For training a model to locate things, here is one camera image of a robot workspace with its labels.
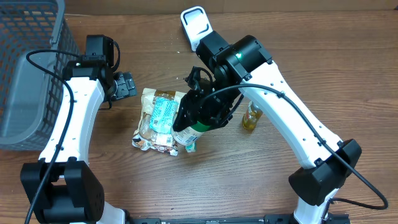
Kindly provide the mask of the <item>yellow liquid bottle silver cap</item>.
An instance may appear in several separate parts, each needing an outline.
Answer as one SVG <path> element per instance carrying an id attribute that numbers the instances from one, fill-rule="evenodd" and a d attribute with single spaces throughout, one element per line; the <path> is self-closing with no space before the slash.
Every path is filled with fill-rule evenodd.
<path id="1" fill-rule="evenodd" d="M 253 101 L 250 101 L 242 119 L 243 128 L 247 130 L 254 130 L 262 115 L 263 111 L 258 107 L 258 105 L 256 105 Z"/>

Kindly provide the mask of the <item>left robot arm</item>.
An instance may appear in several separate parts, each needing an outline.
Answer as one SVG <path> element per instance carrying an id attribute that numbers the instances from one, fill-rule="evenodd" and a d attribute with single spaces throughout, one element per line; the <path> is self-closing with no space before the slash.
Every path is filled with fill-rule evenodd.
<path id="1" fill-rule="evenodd" d="M 118 71 L 121 51 L 105 35 L 88 35 L 83 55 L 71 54 L 61 75 L 63 100 L 55 126 L 37 162 L 25 163 L 21 183 L 30 207 L 25 223 L 130 223 L 127 210 L 105 201 L 89 168 L 93 125 L 102 103 L 137 94 L 132 75 Z"/>

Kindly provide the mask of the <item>teal tissue pack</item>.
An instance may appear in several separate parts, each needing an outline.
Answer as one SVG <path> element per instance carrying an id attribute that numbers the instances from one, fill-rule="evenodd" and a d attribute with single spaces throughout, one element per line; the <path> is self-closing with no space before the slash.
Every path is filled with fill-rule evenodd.
<path id="1" fill-rule="evenodd" d="M 188 153 L 196 152 L 196 151 L 197 151 L 197 144 L 196 144 L 196 142 L 193 142 L 193 143 L 191 143 L 190 145 L 185 146 L 185 150 L 186 150 Z"/>

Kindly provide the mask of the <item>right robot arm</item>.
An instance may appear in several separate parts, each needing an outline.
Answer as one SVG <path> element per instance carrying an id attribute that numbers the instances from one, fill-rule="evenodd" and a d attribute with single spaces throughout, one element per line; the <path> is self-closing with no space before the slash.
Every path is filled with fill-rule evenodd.
<path id="1" fill-rule="evenodd" d="M 328 211 L 337 191 L 354 173 L 361 147 L 343 141 L 310 112 L 284 80 L 270 53 L 253 36 L 229 44 L 215 31 L 187 33 L 203 62 L 187 77 L 189 92 L 182 98 L 172 126 L 184 145 L 204 132 L 225 127 L 234 101 L 249 98 L 272 122 L 292 148 L 300 168 L 289 177 L 298 195 L 290 215 L 269 215 L 286 223 L 335 221 Z"/>

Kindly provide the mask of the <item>green lid labelled jar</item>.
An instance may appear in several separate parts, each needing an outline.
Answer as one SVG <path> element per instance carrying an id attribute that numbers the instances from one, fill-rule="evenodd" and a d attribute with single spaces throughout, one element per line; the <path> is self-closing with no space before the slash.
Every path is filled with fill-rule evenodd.
<path id="1" fill-rule="evenodd" d="M 198 140 L 209 129 L 210 126 L 204 125 L 198 121 L 196 124 L 189 126 L 182 131 L 174 131 L 171 129 L 171 134 L 177 143 L 183 146 L 189 146 Z"/>

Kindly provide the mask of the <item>teal wet wipes pack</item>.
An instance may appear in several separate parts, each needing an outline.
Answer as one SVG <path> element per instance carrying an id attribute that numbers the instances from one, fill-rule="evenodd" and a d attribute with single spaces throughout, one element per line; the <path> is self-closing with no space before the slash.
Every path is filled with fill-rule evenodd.
<path id="1" fill-rule="evenodd" d="M 157 98 L 150 119 L 150 128 L 157 133 L 170 134 L 178 103 L 166 98 Z"/>

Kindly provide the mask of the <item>brown snack bag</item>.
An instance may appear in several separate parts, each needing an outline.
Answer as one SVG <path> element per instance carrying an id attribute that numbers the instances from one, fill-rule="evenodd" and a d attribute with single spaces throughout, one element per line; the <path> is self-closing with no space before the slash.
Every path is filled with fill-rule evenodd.
<path id="1" fill-rule="evenodd" d="M 179 91 L 162 91 L 145 88 L 141 96 L 141 118 L 132 138 L 132 145 L 143 151 L 153 149 L 171 156 L 178 155 L 178 146 L 172 134 L 161 134 L 150 128 L 150 119 L 157 98 L 166 98 L 178 103 L 174 119 L 178 113 L 181 99 L 185 96 Z"/>

